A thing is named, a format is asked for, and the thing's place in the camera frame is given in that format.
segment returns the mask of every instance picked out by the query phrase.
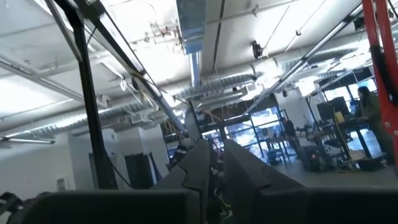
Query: red metal bar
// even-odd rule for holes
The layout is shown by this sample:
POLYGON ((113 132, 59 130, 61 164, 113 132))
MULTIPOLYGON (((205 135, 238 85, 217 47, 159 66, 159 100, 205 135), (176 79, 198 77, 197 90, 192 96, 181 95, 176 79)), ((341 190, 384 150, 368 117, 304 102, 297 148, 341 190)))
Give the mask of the red metal bar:
MULTIPOLYGON (((395 90, 398 90, 398 64, 394 41, 391 34, 391 24, 387 11, 386 0, 376 0, 377 19, 380 27, 381 40, 384 46, 384 55, 386 58, 386 66, 388 75, 395 90)), ((396 157, 396 170, 398 170, 398 106, 388 101, 387 94, 384 89, 384 96, 379 96, 385 106, 382 107, 382 120, 386 125, 387 131, 394 139, 394 154, 396 157)))
MULTIPOLYGON (((362 0, 362 4, 366 32, 368 33, 370 46, 380 47, 372 0, 362 0)), ((388 17, 386 0, 376 0, 376 11, 377 21, 381 31, 381 39, 384 46, 384 61, 386 63, 387 69, 386 75, 389 76, 392 84, 394 85, 394 89, 398 90, 398 64, 391 34, 391 24, 388 17)), ((378 68, 375 63, 374 55, 372 55, 372 60, 376 78, 377 93, 379 95, 381 107, 382 123, 385 124, 385 128, 393 136, 396 171, 398 171, 398 106, 389 101, 387 89, 384 85, 382 77, 380 76, 380 68, 378 68)))

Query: equipment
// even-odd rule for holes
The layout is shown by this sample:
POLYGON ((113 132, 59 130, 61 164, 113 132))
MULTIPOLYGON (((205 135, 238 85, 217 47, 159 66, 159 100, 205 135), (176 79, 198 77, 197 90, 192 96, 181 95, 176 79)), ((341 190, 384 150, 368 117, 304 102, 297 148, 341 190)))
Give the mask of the equipment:
POLYGON ((327 223, 389 223, 396 219, 397 190, 307 188, 232 140, 225 141, 224 171, 235 223, 321 223, 325 217, 327 223))
POLYGON ((210 150, 207 142, 201 140, 168 176, 149 190, 55 193, 38 198, 28 209, 19 209, 21 201, 13 194, 5 194, 0 198, 4 202, 0 203, 0 215, 6 210, 14 212, 10 223, 21 224, 133 220, 205 223, 209 166, 210 150))
POLYGON ((251 47, 253 50, 254 58, 259 59, 262 56, 263 48, 257 43, 257 41, 251 42, 251 47))
POLYGON ((326 103, 317 105, 321 119, 326 121, 335 118, 335 113, 341 112, 343 116, 350 116, 344 97, 336 97, 326 103))

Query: person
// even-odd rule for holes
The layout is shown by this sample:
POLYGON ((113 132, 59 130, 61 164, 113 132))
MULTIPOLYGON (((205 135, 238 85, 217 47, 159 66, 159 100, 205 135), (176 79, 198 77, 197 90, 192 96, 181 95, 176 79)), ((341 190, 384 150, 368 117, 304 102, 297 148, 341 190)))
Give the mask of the person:
POLYGON ((394 146, 392 137, 384 129, 381 123, 381 112, 379 98, 376 94, 371 93, 366 86, 358 88, 359 105, 357 116, 361 121, 369 125, 370 130, 375 135, 382 152, 387 154, 386 160, 389 163, 394 162, 394 146))
POLYGON ((282 125, 284 127, 284 134, 285 137, 288 139, 289 145, 293 148, 296 152, 296 155, 299 155, 299 143, 296 139, 296 130, 294 129, 293 122, 286 118, 282 118, 282 125))

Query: white wall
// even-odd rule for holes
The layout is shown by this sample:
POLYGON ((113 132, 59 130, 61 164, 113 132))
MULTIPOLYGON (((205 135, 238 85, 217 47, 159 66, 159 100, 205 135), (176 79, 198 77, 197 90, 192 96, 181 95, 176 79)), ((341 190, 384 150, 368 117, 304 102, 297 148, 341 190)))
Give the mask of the white wall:
MULTIPOLYGON (((124 156, 119 152, 117 135, 112 129, 103 130, 103 139, 105 150, 111 158, 112 163, 121 175, 128 180, 124 156)), ((91 170, 89 153, 91 153, 90 135, 68 136, 70 145, 70 157, 72 159, 72 168, 74 173, 76 189, 91 190, 94 189, 93 173, 91 170)), ((128 189, 128 185, 115 173, 116 182, 119 189, 128 189)))
POLYGON ((308 122, 312 122, 310 109, 308 108, 305 98, 301 96, 300 91, 294 89, 287 93, 287 97, 283 97, 282 93, 276 93, 275 97, 281 110, 285 109, 287 116, 293 122, 294 128, 302 128, 308 122))
POLYGON ((160 125, 158 124, 156 127, 147 130, 140 128, 140 134, 144 152, 152 153, 159 173, 162 177, 165 177, 169 174, 169 170, 166 167, 166 164, 169 163, 169 156, 160 125))
POLYGON ((118 133, 118 147, 125 156, 152 153, 156 167, 162 177, 169 174, 167 148, 160 125, 154 128, 133 128, 118 133))
MULTIPOLYGON (((67 189, 74 189, 67 135, 58 136, 53 145, 13 144, 12 149, 0 149, 0 178, 0 194, 12 192, 23 200, 56 191, 61 178, 67 189)), ((0 223, 6 220, 6 215, 0 217, 0 223)))

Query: concrete floor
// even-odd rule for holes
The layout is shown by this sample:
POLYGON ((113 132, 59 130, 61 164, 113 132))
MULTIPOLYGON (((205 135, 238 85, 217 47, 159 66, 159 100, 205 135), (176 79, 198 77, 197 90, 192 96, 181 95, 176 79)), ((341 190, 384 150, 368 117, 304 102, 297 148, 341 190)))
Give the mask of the concrete floor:
MULTIPOLYGON (((373 133, 363 130, 362 134, 371 154, 380 152, 379 145, 373 133)), ((361 149, 361 143, 355 135, 354 141, 348 143, 351 149, 361 149)), ((388 167, 375 172, 352 171, 346 173, 329 172, 307 172, 299 160, 291 158, 292 162, 275 166, 277 170, 290 178, 297 180, 309 187, 387 187, 398 188, 398 176, 394 168, 388 167)))

